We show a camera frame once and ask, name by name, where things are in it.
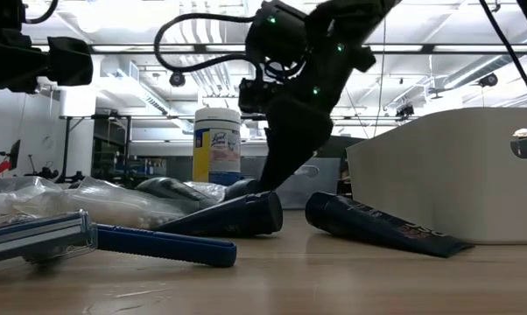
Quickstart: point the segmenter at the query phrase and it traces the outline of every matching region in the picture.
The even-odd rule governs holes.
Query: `wooden table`
[[[524,314],[527,246],[443,260],[333,238],[301,212],[235,240],[234,268],[97,251],[0,274],[0,314]]]

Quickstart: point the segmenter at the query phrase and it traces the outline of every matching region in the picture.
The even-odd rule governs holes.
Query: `yellow label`
[[[193,147],[193,181],[207,183],[209,181],[209,158],[211,139],[209,130],[203,130],[202,135],[196,135]]]

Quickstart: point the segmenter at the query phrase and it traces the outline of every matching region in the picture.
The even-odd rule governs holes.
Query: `lysol wipes container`
[[[233,109],[195,112],[193,181],[230,186],[240,179],[240,125]]]

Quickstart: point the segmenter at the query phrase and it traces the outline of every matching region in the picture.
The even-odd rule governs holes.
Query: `white plastic bin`
[[[356,200],[476,243],[527,243],[527,108],[427,115],[348,148]]]

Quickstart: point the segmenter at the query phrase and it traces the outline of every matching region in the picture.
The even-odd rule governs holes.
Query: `cable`
[[[48,18],[50,18],[53,15],[53,12],[55,11],[55,9],[57,9],[58,1],[59,0],[52,0],[52,2],[50,3],[50,7],[47,9],[44,15],[38,18],[30,18],[30,19],[27,18],[25,20],[25,23],[35,25],[35,24],[40,24],[42,22],[45,22]]]
[[[376,113],[375,132],[372,137],[376,137],[376,128],[378,128],[378,119],[380,119],[380,111],[383,108],[383,80],[384,80],[384,61],[386,60],[386,20],[384,20],[384,40],[383,40],[383,63],[380,68],[380,91],[378,95],[378,113]]]
[[[22,113],[20,114],[20,122],[18,122],[18,138],[20,139],[21,131],[22,131],[22,122],[25,119],[25,111],[26,111],[26,96],[25,94],[25,102],[22,105]]]
[[[162,57],[162,54],[160,53],[160,42],[162,41],[163,35],[165,34],[166,31],[168,31],[168,29],[170,29],[175,24],[186,21],[188,19],[196,19],[196,18],[215,19],[219,21],[234,22],[234,23],[254,22],[254,17],[231,17],[231,16],[212,14],[212,13],[188,13],[188,14],[183,14],[181,16],[178,16],[172,21],[162,25],[162,27],[160,27],[160,29],[158,30],[157,35],[155,36],[154,53],[155,53],[155,57],[157,58],[158,62],[160,63],[162,67],[165,67],[166,69],[173,71],[173,72],[189,73],[189,72],[199,71],[206,67],[214,66],[222,62],[227,62],[227,61],[232,61],[232,60],[245,60],[251,63],[256,68],[256,79],[258,81],[264,80],[264,71],[262,70],[260,65],[255,60],[253,60],[252,58],[249,58],[248,56],[244,54],[229,54],[229,55],[217,57],[214,59],[210,59],[210,60],[201,62],[196,65],[192,65],[192,66],[173,66],[169,64]]]
[[[345,93],[347,93],[349,102],[351,103],[351,108],[353,108],[353,111],[355,112],[355,115],[357,116],[357,119],[359,120],[359,123],[361,124],[362,131],[365,132],[365,136],[367,136],[367,139],[370,139],[369,133],[367,132],[367,129],[365,128],[365,125],[362,124],[361,117],[359,116],[359,113],[357,113],[357,108],[355,108],[355,105],[353,103],[353,99],[351,98],[351,94],[349,93],[349,89],[347,86],[345,86]]]
[[[509,40],[507,39],[505,34],[503,34],[503,32],[501,31],[501,27],[499,27],[499,24],[497,23],[497,21],[495,20],[495,17],[491,13],[491,9],[489,8],[488,3],[485,0],[480,0],[480,4],[483,10],[485,11],[485,14],[488,16],[489,22],[495,29],[497,36],[499,36],[499,39],[501,39],[502,44],[505,45],[505,47],[507,48],[507,52],[509,53],[509,56],[512,59],[512,61],[515,63],[516,69],[520,73],[520,77],[523,78],[524,84],[526,85],[526,88],[527,88],[527,75],[523,69],[523,65],[520,63],[520,60],[518,60],[518,57],[516,56],[515,51],[512,49],[512,46],[510,45]]]

